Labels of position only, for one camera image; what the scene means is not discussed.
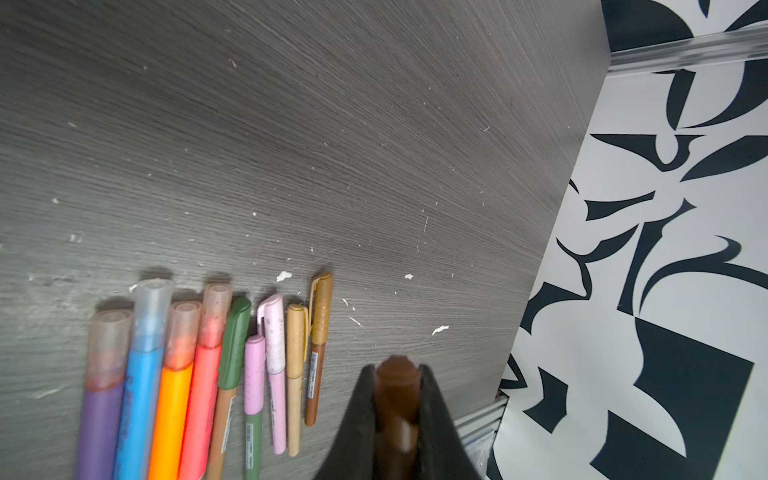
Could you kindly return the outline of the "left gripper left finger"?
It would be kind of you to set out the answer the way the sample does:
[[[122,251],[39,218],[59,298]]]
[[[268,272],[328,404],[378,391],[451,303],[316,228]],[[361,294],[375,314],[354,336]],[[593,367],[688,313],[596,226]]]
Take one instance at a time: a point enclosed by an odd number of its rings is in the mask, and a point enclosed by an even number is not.
[[[315,479],[374,478],[376,415],[373,365],[358,377],[337,434]]]

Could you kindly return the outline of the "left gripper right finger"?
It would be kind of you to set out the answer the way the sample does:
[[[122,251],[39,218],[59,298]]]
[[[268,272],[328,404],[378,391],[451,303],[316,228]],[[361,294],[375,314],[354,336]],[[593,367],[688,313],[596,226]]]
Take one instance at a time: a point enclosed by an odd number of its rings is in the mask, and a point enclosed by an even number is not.
[[[432,369],[422,364],[417,479],[479,479],[450,416]]]

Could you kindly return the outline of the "ochre capped brown pen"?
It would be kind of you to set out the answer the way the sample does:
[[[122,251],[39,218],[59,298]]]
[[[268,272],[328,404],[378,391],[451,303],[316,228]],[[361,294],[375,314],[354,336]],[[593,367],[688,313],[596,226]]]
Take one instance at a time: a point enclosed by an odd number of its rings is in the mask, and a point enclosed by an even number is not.
[[[322,369],[330,325],[333,282],[334,275],[331,272],[324,272],[312,280],[310,288],[311,355],[305,414],[305,424],[308,427],[314,426],[317,421]]]

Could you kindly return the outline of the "tan pen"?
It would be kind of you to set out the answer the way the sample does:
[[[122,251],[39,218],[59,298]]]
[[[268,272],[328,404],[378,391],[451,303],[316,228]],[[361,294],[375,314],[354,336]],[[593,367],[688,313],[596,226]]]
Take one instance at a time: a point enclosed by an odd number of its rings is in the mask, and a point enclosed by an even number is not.
[[[286,317],[287,451],[290,457],[296,457],[300,451],[303,373],[309,329],[308,308],[290,304]]]

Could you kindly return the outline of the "green capped brown pen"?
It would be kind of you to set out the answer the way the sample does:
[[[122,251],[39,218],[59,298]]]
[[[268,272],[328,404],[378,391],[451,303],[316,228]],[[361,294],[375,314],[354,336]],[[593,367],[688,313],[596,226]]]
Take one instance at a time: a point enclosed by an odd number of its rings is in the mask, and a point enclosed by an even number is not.
[[[206,469],[208,480],[223,478],[232,409],[242,376],[251,311],[250,300],[246,297],[238,298],[232,303],[227,319],[218,369],[218,390]]]

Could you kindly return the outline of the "red marker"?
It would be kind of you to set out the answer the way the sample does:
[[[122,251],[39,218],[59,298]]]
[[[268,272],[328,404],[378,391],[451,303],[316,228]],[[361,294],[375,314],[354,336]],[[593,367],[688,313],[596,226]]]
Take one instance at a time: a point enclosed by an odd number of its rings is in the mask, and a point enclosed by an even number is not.
[[[208,284],[204,289],[178,479],[201,479],[205,473],[215,410],[218,368],[233,287]]]

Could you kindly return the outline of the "orange marker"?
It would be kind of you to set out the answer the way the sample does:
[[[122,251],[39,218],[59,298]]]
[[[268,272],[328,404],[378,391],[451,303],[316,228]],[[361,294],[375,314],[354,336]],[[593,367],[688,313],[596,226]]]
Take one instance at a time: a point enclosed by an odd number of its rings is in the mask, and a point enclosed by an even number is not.
[[[202,305],[171,305],[155,417],[148,479],[176,479]]]

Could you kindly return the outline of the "blue marker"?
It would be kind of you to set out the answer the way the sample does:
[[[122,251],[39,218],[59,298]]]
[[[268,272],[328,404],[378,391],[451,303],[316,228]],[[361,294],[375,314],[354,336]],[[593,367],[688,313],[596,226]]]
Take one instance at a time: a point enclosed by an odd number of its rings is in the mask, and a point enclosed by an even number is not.
[[[113,477],[148,475],[173,282],[137,284]]]

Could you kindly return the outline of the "purple marker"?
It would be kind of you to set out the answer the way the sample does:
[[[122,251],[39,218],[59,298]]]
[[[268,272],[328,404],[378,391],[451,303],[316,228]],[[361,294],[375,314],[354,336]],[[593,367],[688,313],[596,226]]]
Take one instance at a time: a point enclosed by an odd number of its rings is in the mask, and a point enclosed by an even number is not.
[[[133,314],[97,312],[91,318],[77,448],[77,479],[113,475]]]

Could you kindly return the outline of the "aluminium front rail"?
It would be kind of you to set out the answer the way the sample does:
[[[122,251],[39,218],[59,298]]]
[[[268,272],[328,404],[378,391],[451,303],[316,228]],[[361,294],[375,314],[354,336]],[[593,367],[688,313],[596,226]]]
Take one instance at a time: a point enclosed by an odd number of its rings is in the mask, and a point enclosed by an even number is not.
[[[498,392],[494,401],[454,421],[461,444],[481,479],[486,478],[487,463],[508,397]]]

